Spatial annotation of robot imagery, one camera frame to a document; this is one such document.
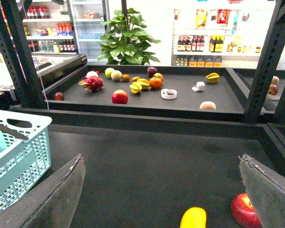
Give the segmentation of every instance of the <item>apple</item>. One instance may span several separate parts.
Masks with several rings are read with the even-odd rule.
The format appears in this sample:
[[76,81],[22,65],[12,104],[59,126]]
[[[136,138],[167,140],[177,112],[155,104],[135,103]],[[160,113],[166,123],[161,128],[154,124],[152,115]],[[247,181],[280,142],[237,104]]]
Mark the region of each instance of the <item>apple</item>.
[[271,84],[278,85],[280,82],[280,79],[277,76],[273,76]]
[[65,100],[65,95],[62,92],[57,92],[53,96],[54,100],[56,101],[64,101]]
[[160,78],[163,81],[163,75],[161,73],[155,73],[153,77]]
[[90,72],[88,72],[88,73],[86,74],[85,77],[92,77],[92,76],[98,77],[98,74],[97,74],[95,71],[90,71]]
[[107,78],[111,78],[111,74],[112,72],[115,71],[113,68],[107,68],[105,71],[104,71],[104,74]]
[[247,193],[241,193],[233,198],[231,213],[235,221],[244,228],[258,228],[261,226]]
[[275,84],[270,84],[270,87],[268,89],[268,94],[270,95],[276,95],[279,92],[279,88]]
[[216,110],[216,106],[215,103],[211,102],[211,101],[205,101],[203,103],[200,104],[199,106],[200,109],[213,109]]
[[157,68],[155,68],[155,67],[153,67],[153,66],[148,67],[148,69],[147,69],[147,75],[148,75],[149,77],[153,77],[153,75],[156,74],[156,73],[157,73]]
[[129,96],[124,90],[116,90],[112,94],[112,103],[113,104],[127,104],[129,101]]
[[122,78],[122,73],[119,70],[115,70],[111,73],[111,78],[113,79],[113,81],[120,81],[120,79]]

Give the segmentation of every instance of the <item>yellow fruit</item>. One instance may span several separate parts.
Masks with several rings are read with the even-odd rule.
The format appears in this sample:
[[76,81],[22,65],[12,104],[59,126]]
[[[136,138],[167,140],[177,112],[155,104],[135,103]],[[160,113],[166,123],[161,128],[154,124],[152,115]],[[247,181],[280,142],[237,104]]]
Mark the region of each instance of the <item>yellow fruit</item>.
[[217,73],[212,73],[206,76],[206,81],[209,83],[217,83],[219,81],[219,75]]
[[124,82],[130,81],[130,75],[122,75],[122,80],[123,80]]
[[138,76],[136,76],[136,77],[133,77],[132,78],[132,82],[136,82],[138,79],[140,79],[141,77],[138,77]]
[[143,78],[139,78],[136,83],[140,84],[142,86],[142,89],[148,89],[150,86],[150,82]]
[[190,208],[182,216],[180,228],[206,228],[206,219],[203,208]]
[[131,92],[133,94],[137,94],[137,93],[140,93],[142,91],[142,86],[136,82],[133,82],[131,85],[130,85],[130,88],[131,88]]

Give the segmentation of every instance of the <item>dragon fruit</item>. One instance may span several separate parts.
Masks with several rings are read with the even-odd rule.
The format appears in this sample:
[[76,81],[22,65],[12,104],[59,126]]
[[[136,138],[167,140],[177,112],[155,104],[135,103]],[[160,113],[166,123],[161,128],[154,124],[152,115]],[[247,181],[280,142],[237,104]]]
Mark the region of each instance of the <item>dragon fruit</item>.
[[104,80],[102,78],[92,76],[85,78],[81,82],[79,82],[79,85],[84,87],[85,90],[90,90],[90,93],[97,92],[100,90],[101,87],[104,86]]

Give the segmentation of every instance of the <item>orange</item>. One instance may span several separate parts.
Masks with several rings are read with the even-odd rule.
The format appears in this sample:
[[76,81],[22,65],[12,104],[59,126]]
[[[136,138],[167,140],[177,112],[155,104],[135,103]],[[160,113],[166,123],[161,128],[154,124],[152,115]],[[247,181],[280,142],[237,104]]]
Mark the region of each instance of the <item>orange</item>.
[[162,86],[162,80],[160,78],[152,77],[149,82],[153,89],[159,89]]

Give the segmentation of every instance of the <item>metal rack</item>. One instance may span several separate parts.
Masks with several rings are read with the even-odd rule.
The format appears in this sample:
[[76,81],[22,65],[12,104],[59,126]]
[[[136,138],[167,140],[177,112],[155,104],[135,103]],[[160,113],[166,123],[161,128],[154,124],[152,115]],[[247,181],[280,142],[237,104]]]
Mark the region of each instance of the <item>metal rack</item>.
[[[17,59],[16,50],[13,48],[12,41],[8,34],[2,15],[0,14],[0,50],[4,53],[4,59],[9,72],[12,76],[16,94],[19,97],[22,106],[28,108],[44,108],[45,103],[42,97],[40,81],[37,77],[30,51],[26,42],[25,33],[21,25],[22,17],[19,13],[15,1],[5,1],[2,4],[6,11],[7,21],[16,44],[16,50],[20,62],[24,69],[22,73],[20,63]],[[271,23],[267,32],[264,48],[254,75],[254,81],[248,96],[245,107],[245,121],[256,123],[260,117],[262,107],[271,84],[273,72],[278,65],[277,59],[280,56],[285,45],[285,0],[276,0],[275,9]],[[275,121],[285,122],[285,89],[275,110]]]

